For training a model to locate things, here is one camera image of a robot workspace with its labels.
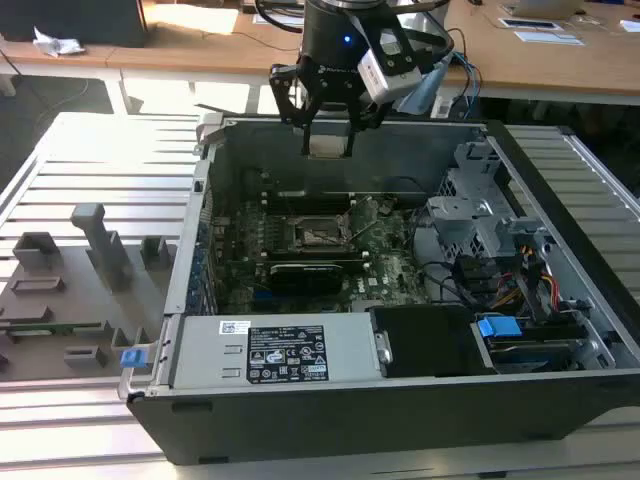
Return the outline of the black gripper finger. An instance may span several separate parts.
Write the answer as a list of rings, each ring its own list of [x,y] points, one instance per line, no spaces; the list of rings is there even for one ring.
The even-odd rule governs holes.
[[[386,116],[386,104],[378,105],[375,102],[363,106],[358,100],[347,104],[349,126],[346,145],[343,151],[345,158],[351,157],[355,144],[356,134],[367,129],[377,129]]]
[[[269,74],[269,85],[274,95],[281,121],[303,132],[301,153],[310,153],[311,124],[326,99],[326,82],[321,66],[314,61],[298,61],[295,65],[274,64]],[[302,85],[306,97],[298,106],[291,94]]]

